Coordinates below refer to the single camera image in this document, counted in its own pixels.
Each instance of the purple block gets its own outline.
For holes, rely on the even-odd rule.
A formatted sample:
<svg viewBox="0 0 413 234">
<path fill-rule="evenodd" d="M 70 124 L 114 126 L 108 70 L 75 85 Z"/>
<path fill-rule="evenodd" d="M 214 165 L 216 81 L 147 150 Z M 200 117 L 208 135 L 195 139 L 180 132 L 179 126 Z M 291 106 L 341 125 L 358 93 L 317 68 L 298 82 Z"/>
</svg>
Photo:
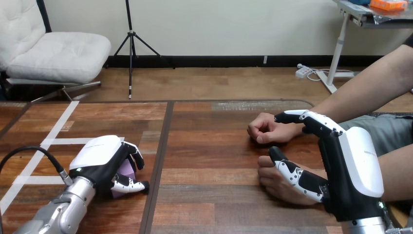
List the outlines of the purple block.
<svg viewBox="0 0 413 234">
<path fill-rule="evenodd" d="M 121 175 L 130 177 L 132 179 L 136 179 L 135 178 L 135 172 L 133 171 L 131 163 L 129 162 L 128 159 L 126 159 L 122 163 L 122 165 L 120 166 L 119 170 L 117 170 L 117 172 Z M 111 192 L 112 192 L 112 197 L 113 198 L 118 198 L 118 197 L 121 197 L 121 196 L 125 195 L 125 193 L 121 193 L 121 192 L 118 192 L 118 191 L 111 191 Z"/>
</svg>

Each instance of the robotic arm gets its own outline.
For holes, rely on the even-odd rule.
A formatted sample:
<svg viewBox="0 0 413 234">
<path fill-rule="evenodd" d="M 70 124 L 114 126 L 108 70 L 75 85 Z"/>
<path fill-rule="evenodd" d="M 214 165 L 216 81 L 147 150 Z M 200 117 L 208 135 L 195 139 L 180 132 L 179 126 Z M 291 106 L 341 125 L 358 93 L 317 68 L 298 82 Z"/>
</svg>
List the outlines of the robotic arm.
<svg viewBox="0 0 413 234">
<path fill-rule="evenodd" d="M 69 175 L 62 175 L 67 185 L 62 194 L 42 207 L 15 233 L 75 234 L 95 195 L 105 195 L 111 190 L 147 193 L 147 181 L 136 181 L 117 172 L 126 159 L 134 172 L 144 168 L 144 160 L 135 145 L 117 136 L 90 140 L 71 162 Z"/>
<path fill-rule="evenodd" d="M 319 137 L 328 180 L 290 162 L 278 147 L 270 148 L 269 155 L 294 188 L 324 204 L 341 223 L 344 234 L 413 233 L 411 229 L 393 229 L 385 213 L 380 166 L 366 130 L 353 127 L 345 131 L 330 118 L 308 110 L 285 111 L 276 115 L 275 121 L 304 123 L 303 132 Z"/>
</svg>

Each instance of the white wall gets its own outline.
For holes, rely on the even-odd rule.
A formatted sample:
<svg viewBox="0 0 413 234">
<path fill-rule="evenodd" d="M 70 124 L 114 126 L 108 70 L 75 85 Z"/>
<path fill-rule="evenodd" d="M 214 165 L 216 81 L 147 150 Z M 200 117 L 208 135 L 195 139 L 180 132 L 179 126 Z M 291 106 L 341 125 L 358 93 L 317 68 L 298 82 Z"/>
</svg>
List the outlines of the white wall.
<svg viewBox="0 0 413 234">
<path fill-rule="evenodd" d="M 104 35 L 111 54 L 129 30 L 123 0 L 44 1 L 53 31 Z M 133 29 L 162 55 L 331 55 L 342 24 L 332 0 L 130 0 L 130 5 Z M 343 54 L 384 55 L 410 33 L 350 24 Z M 137 53 L 152 54 L 141 43 Z"/>
</svg>

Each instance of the gray shorts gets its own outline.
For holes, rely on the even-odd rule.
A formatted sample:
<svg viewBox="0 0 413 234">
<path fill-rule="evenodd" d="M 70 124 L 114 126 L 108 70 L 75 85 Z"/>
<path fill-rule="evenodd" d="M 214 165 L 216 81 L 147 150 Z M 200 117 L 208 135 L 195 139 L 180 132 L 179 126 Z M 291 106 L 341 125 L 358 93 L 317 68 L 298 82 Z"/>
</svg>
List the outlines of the gray shorts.
<svg viewBox="0 0 413 234">
<path fill-rule="evenodd" d="M 372 137 L 377 156 L 382 156 L 413 143 L 412 116 L 361 116 L 340 124 L 345 130 L 361 127 Z"/>
</svg>

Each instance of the orange box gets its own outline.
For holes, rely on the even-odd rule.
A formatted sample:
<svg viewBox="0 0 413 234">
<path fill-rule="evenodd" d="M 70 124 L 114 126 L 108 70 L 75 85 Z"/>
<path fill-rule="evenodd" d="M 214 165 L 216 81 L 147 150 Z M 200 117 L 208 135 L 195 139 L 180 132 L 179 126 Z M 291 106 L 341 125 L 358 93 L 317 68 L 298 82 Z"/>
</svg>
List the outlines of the orange box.
<svg viewBox="0 0 413 234">
<path fill-rule="evenodd" d="M 403 0 L 371 0 L 370 6 L 377 7 L 386 11 L 404 10 L 407 7 L 407 1 Z"/>
</svg>

